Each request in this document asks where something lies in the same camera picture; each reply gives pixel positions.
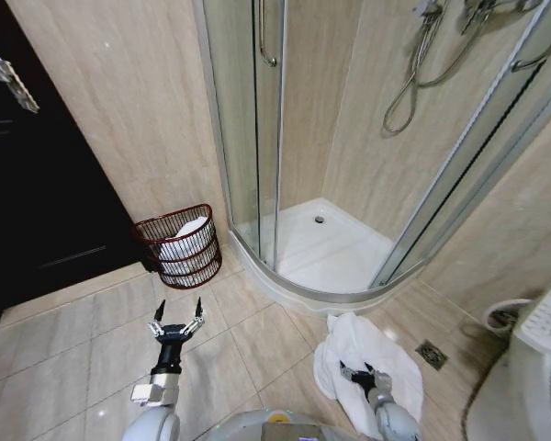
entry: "shower hose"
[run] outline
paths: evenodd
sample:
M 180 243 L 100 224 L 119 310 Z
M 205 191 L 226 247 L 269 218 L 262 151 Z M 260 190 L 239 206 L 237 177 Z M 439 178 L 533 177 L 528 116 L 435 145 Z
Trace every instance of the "shower hose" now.
M 419 36 L 416 39 L 415 49 L 412 51 L 412 55 L 410 56 L 408 70 L 409 75 L 396 97 L 394 97 L 394 99 L 388 106 L 388 110 L 386 110 L 386 114 L 384 115 L 383 127 L 384 130 L 388 133 L 398 134 L 408 127 L 408 125 L 412 122 L 412 119 L 414 118 L 414 113 L 416 112 L 418 89 L 439 85 L 451 74 L 456 66 L 461 63 L 464 58 L 466 58 L 469 51 L 471 51 L 471 48 L 481 35 L 481 31 L 484 28 L 484 25 L 486 24 L 486 21 L 488 20 L 488 17 L 492 10 L 492 8 L 489 8 L 482 11 L 483 13 L 480 16 L 479 23 L 477 26 L 475 26 L 473 33 L 467 40 L 467 43 L 457 54 L 457 56 L 451 61 L 451 63 L 446 67 L 446 69 L 433 80 L 424 82 L 420 80 L 420 70 L 422 68 L 422 64 L 424 63 L 424 59 L 426 58 L 426 55 L 429 51 L 429 48 L 434 41 L 439 25 L 441 24 L 441 21 L 443 21 L 444 13 L 448 5 L 449 2 L 446 1 L 444 4 L 444 10 L 442 12 L 438 14 L 430 14 L 424 17 L 421 29 L 419 30 Z M 394 112 L 396 111 L 399 103 L 402 101 L 409 89 L 411 94 L 409 115 L 401 125 L 399 125 L 398 127 L 392 127 L 390 125 L 390 120 L 394 115 Z

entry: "shower drain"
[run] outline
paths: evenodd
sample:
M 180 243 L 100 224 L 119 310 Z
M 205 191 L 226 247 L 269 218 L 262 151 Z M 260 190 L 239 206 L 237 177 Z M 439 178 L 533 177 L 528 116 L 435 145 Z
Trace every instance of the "shower drain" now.
M 436 370 L 442 368 L 444 362 L 447 361 L 447 356 L 441 352 L 441 349 L 433 345 L 428 340 L 422 342 L 422 345 L 416 348 L 416 352 L 418 352 L 424 361 Z

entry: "wastebasket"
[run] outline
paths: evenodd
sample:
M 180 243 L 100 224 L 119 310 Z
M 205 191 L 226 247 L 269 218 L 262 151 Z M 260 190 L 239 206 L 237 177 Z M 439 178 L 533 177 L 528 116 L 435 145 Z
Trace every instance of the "wastebasket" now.
M 149 249 L 162 282 L 176 289 L 199 287 L 222 265 L 212 207 L 200 204 L 134 225 L 136 237 Z

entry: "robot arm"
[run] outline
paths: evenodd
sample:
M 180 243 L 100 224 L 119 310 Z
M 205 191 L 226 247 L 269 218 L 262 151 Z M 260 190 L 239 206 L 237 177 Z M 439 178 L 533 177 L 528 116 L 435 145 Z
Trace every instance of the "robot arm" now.
M 365 363 L 365 370 L 353 370 L 341 362 L 341 373 L 359 384 L 374 411 L 377 429 L 384 441 L 422 441 L 417 421 L 392 397 L 392 378 Z
M 182 346 L 204 324 L 202 303 L 198 299 L 194 320 L 187 324 L 162 326 L 165 300 L 155 312 L 149 327 L 162 347 L 157 365 L 151 370 L 149 384 L 138 384 L 130 399 L 150 409 L 142 413 L 126 430 L 122 441 L 177 441 L 180 420 L 174 413 L 179 395 Z

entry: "door handle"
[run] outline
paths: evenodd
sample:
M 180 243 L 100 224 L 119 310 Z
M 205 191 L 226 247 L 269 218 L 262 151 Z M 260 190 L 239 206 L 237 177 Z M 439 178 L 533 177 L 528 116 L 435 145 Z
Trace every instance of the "door handle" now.
M 532 67 L 535 67 L 538 64 L 541 64 L 542 62 L 545 62 L 547 57 L 551 55 L 551 44 L 543 51 L 540 55 L 534 57 L 532 60 L 517 60 L 511 64 L 511 72 L 519 72 L 523 71 L 524 69 L 530 69 Z
M 277 60 L 265 51 L 265 0 L 259 0 L 259 52 L 269 67 L 276 67 Z
M 33 113 L 39 112 L 37 101 L 35 101 L 33 95 L 30 94 L 25 84 L 18 77 L 12 64 L 2 58 L 0 58 L 0 82 L 6 83 L 8 89 L 10 89 L 10 92 L 15 96 L 22 108 Z

